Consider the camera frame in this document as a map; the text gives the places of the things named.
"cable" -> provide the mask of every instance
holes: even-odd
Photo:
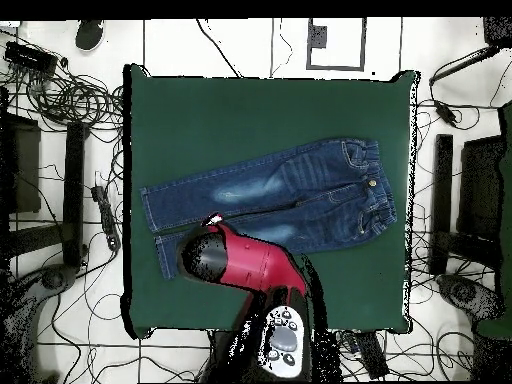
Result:
[[[489,102],[489,106],[490,107],[492,107],[492,102],[496,98],[496,96],[498,95],[498,91],[500,91],[501,82],[503,81],[503,78],[505,77],[505,74],[507,73],[508,68],[510,68],[510,65],[512,65],[512,60],[508,63],[507,67],[503,71],[503,74],[501,75],[500,82],[498,83],[498,86],[496,87],[496,91],[494,92],[494,95],[492,96],[492,99]]]
[[[286,60],[286,63],[281,63],[274,71],[271,72],[270,74],[270,78],[272,78],[274,76],[274,74],[279,70],[279,68],[281,66],[286,66],[288,65],[288,62],[290,62],[290,58],[292,57],[293,55],[293,48],[292,46],[290,46],[290,43],[288,43],[288,41],[286,41],[283,37],[283,33],[282,33],[282,27],[283,27],[283,18],[281,18],[281,22],[279,23],[279,37],[281,37],[281,40],[283,40],[286,45],[288,46],[288,48],[290,49],[290,54],[288,55],[288,59]]]
[[[220,55],[222,56],[222,58],[224,59],[224,61],[228,64],[228,66],[231,68],[231,70],[233,71],[233,73],[237,76],[237,78],[243,78],[243,75],[240,74],[239,72],[237,72],[235,70],[235,68],[233,68],[233,66],[231,65],[231,63],[229,63],[229,60],[227,60],[226,56],[224,56],[224,53],[222,53],[222,50],[220,49],[219,45],[213,41],[213,39],[204,31],[202,25],[201,25],[201,22],[199,22],[199,19],[196,19],[196,22],[197,22],[197,25],[199,26],[199,29],[201,30],[201,32],[203,33],[203,35],[208,38],[208,40],[210,40],[212,42],[212,44],[217,48],[218,52],[220,53]]]

